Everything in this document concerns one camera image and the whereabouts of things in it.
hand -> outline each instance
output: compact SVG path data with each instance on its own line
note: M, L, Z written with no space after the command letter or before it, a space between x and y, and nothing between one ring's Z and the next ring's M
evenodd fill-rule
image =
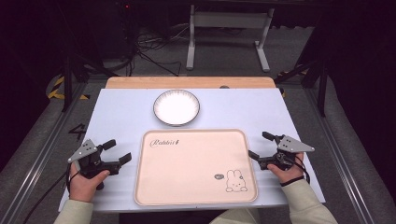
M304 153L303 152L296 153L296 157L298 157L300 160L296 158L295 161L298 164L302 165ZM297 167L296 165L291 166L291 168L287 171L283 171L273 164L268 164L267 168L268 170L272 171L274 175L277 176L281 184L286 183L294 178L300 177L304 174L304 171L299 167Z
M70 177L77 173L77 168L74 163L70 167ZM88 179L81 174L76 175L70 182L70 196L71 200L90 203L93 195L96 192L96 187L102 183L106 177L110 175L110 172L105 170L94 176L92 179Z

metal stand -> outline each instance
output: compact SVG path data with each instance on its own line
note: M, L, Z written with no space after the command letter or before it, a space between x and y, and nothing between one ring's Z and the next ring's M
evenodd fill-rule
M270 67L262 47L267 37L273 15L273 8L269 9L268 13L195 12L194 5L192 5L190 14L190 44L186 64L187 70L192 70L194 67L195 27L233 27L262 29L262 38L260 41L255 41L255 46L262 65L262 71L269 72Z
M81 56L73 32L70 30L59 2L41 0L40 4L44 9L44 13L46 13L46 22L56 36L56 40L60 47L60 53L62 53L64 57L64 112L73 101L72 76L75 76L77 82L87 82L89 79L84 64L106 74L108 77L117 77L118 75Z
M324 113L324 101L326 98L326 85L327 85L327 68L324 60L313 61L304 65L300 65L293 70L289 71L286 74L283 74L280 77L274 79L275 84L279 84L291 77L294 77L304 70L308 69L307 74L304 79L301 81L301 84L304 88L312 88L315 82L320 77L319 82L319 92L318 92L318 110L322 117L326 117Z

dark background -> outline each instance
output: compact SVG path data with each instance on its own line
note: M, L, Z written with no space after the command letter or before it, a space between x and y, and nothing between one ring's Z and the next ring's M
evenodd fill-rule
M104 58L134 53L124 40L125 23L120 22L117 8L110 7L112 4L110 1L78 6L61 3L66 22L73 27L72 42L76 50L98 63ZM328 14L334 19L333 25L320 27L302 56L304 60L315 59L323 56L323 50L331 49L326 58L327 67L339 101L395 199L396 184L392 178L396 153L392 138L396 135L396 18L392 12L396 7L391 1L374 0L339 1L338 6L342 6L339 14ZM127 24L132 34L130 41L136 38L139 26L169 36L170 26L188 22L188 8L134 6L132 23ZM187 13L176 14L176 11ZM276 10L273 25L316 26L323 18L317 10L310 9L304 14L301 17L297 9L280 8ZM3 108L0 134L6 142L2 145L1 169L45 109L49 102L46 88L62 71L64 45L47 18L41 1L0 2L0 103ZM118 43L118 48L109 47L114 46L106 44L109 42Z

black cable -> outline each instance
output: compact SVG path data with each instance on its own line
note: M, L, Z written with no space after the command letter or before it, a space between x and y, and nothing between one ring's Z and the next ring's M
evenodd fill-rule
M72 179L73 179L74 177L76 177L76 175L79 175L79 171L78 171L77 173L75 173L72 177L70 177L69 185L70 185L70 183L72 182Z
M164 69L164 70L170 72L170 73L171 73L172 75L174 75L175 77L178 77L178 74L176 74L176 73L172 72L171 70L169 70L169 69L163 67L163 66L160 65L159 63L154 62L149 56L147 56L147 55L144 54L143 52L137 52L137 53L140 55L140 57L142 57L142 59L145 59L145 60L147 60L147 61L149 61L149 62L152 62L152 63L154 63L155 65L161 67L162 69Z
M298 168L300 168L305 173L306 182L308 182L308 184L309 184L311 182L311 177L309 176L309 173L306 171L303 161L298 157L296 157L296 158L301 162L301 165L299 163L297 163L296 161L293 161L289 158L285 158L285 160L292 163L293 165L296 165Z
M144 49L145 51L149 49L162 49L166 45L175 43L181 39L180 36L182 36L182 34L186 32L188 28L189 26L185 27L177 35L171 36L169 39L163 39L162 37L158 37L152 33L140 34L137 38L137 46L140 49Z
M178 64L177 74L180 74L181 62L174 62L174 63L158 63L158 64Z
M133 57L127 57L127 61L122 62L121 64L115 65L115 66L113 66L113 67L104 67L104 68L105 68L106 70L108 70L108 71L111 71L111 72L118 71L118 70L120 70L121 68L123 68L123 67L125 67L125 66L128 66L128 64L132 61L132 59L133 59ZM84 67L84 69L85 69L86 71L88 71L89 73L94 74L94 75L95 75L95 74L101 74L101 72L99 72L98 70L93 69L93 68Z
M55 188L55 186L66 176L67 172L64 172L61 177L59 177L55 183L52 184L52 186L44 193L44 195L38 200L37 203L33 206L33 208L30 210L29 214L26 216L25 220L23 221L23 224L27 223L29 220L29 217L33 214L33 212L37 209L37 207L40 205L40 203L44 200L44 198Z
M133 71L134 71L134 58L133 58L132 61L129 62L129 64L125 67L125 75L126 75L127 77L131 77Z
M72 180L70 178L70 168L72 166L72 163L67 163L67 170L66 170L66 177L65 177L65 182L66 182L66 187L67 187L67 191L70 192L70 181Z

cable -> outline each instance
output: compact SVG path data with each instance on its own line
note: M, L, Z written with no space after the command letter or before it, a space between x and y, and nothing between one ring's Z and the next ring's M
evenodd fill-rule
M155 65L161 67L162 69L164 69L164 70L170 72L170 73L171 73L172 75L174 75L175 77L178 77L178 74L176 74L176 73L172 72L171 70L169 70L169 69L163 67L163 66L160 65L159 63L154 62L149 56L147 56L147 55L144 54L143 52L137 52L137 53L140 55L140 57L142 57L142 59L147 60L147 61L149 61L149 62L152 62L152 63L154 63Z
M129 62L129 64L125 67L125 75L127 77L131 77L132 76L132 72L134 71L134 58L132 59L131 62Z
M69 181L69 176L70 176L70 168L71 168L71 166L72 166L71 163L67 163L65 183L66 183L67 190L68 190L69 192L70 192L70 181Z
M176 35L171 36L169 40L165 40L162 37L156 37L152 33L140 34L138 37L137 46L141 49L161 49L170 43L177 42L179 39L183 38L181 35L190 27L187 23L180 25L186 25L186 27L184 27Z
M298 168L300 168L305 173L306 182L308 182L308 184L309 184L311 182L311 177L309 176L309 173L306 171L303 161L298 157L296 157L296 158L301 162L301 165L299 163L297 163L296 161L293 161L289 158L285 158L285 160L292 163L293 165L296 165Z
M128 66L128 64L132 61L132 59L133 59L133 57L127 57L127 61L126 62L123 62L123 63L118 64L118 65L113 66L113 67L104 67L104 68L106 70L108 70L108 71L111 71L111 72L118 71L121 68ZM84 67L84 68L85 68L86 71L88 71L89 73L94 74L94 75L101 73L101 72L99 72L99 71L97 71L96 69L93 69L93 68L89 68L89 67Z
M37 203L33 206L33 208L30 210L29 214L26 216L25 220L23 221L23 224L27 223L29 220L29 217L33 214L33 212L37 209L37 207L40 205L40 203L44 200L44 198L55 188L55 186L66 176L66 173L64 172L61 177L59 177L55 183L52 184L52 186L44 193L44 195L38 200Z

